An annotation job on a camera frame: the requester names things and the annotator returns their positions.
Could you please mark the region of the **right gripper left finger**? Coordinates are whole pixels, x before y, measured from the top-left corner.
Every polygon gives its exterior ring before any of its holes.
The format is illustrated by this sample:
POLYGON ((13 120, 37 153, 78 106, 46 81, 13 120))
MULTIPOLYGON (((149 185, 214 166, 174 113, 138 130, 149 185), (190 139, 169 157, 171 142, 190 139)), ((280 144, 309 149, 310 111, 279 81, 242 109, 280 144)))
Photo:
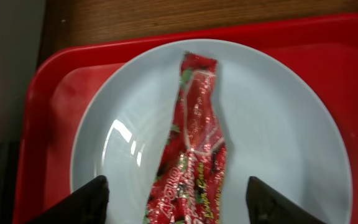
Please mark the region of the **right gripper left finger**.
POLYGON ((105 224, 108 202, 108 180, 99 175, 28 223, 105 224))

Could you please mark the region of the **red snack wrapper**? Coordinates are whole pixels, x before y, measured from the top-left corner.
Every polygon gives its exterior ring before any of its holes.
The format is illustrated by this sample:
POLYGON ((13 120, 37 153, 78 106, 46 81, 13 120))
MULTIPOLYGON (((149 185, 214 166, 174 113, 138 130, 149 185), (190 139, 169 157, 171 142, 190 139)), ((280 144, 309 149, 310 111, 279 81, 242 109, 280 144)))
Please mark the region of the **red snack wrapper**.
POLYGON ((218 61, 186 52, 143 223, 219 224, 227 147, 212 106, 218 61))

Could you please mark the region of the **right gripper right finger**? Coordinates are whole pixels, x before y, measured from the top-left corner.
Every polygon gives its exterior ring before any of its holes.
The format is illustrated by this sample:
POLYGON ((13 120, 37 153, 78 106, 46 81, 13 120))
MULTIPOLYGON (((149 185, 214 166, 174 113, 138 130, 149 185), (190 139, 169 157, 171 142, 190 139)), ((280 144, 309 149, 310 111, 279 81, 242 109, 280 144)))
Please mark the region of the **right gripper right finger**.
POLYGON ((250 176, 246 204, 251 224, 324 224, 255 176, 250 176))

